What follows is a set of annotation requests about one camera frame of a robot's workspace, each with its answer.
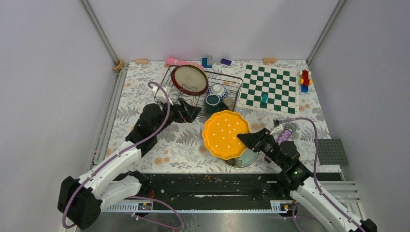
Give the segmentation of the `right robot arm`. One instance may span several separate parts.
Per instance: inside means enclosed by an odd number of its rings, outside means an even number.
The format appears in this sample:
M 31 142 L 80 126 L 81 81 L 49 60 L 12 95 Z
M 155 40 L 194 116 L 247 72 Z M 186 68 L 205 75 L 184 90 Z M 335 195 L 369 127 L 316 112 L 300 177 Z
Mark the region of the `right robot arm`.
M 376 224 L 363 220 L 345 207 L 319 183 L 300 160 L 293 141 L 278 143 L 266 128 L 257 133 L 243 133 L 238 139 L 250 150 L 263 152 L 282 170 L 277 192 L 305 207 L 330 232 L 376 232 Z

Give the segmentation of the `yellow dotted scalloped plate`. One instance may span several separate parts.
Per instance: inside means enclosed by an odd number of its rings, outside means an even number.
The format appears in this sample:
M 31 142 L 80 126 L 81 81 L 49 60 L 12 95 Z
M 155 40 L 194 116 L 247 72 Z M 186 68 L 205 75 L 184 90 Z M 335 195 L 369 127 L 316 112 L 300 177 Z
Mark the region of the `yellow dotted scalloped plate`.
M 250 133 L 249 123 L 239 113 L 224 110 L 212 114 L 205 122 L 202 138 L 204 146 L 214 157 L 230 160 L 247 150 L 237 137 L 246 133 Z

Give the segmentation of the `mint green flower plate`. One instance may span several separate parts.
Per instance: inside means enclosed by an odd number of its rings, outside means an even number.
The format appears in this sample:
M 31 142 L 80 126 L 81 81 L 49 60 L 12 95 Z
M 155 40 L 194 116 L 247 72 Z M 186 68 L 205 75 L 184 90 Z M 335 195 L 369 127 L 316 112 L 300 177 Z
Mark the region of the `mint green flower plate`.
M 226 165 L 233 167 L 233 168 L 246 168 L 252 165 L 256 161 L 258 155 L 259 155 L 258 152 L 253 152 L 247 149 L 238 158 L 233 158 L 233 159 L 228 159 L 228 160 L 222 159 L 222 161 Z

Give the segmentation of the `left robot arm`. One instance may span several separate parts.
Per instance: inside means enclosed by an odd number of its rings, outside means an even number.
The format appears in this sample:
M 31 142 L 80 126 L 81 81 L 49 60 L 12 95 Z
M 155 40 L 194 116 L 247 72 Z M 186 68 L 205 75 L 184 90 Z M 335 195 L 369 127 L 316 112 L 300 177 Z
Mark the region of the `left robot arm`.
M 114 179 L 155 146 L 157 134 L 174 122 L 192 123 L 200 111 L 200 107 L 190 105 L 183 98 L 179 98 L 177 104 L 168 100 L 164 104 L 146 105 L 114 154 L 80 177 L 68 176 L 62 181 L 57 208 L 63 214 L 63 227 L 70 228 L 66 222 L 69 219 L 73 226 L 87 229 L 103 209 L 131 196 L 147 197 L 149 184 L 134 175 L 120 181 Z

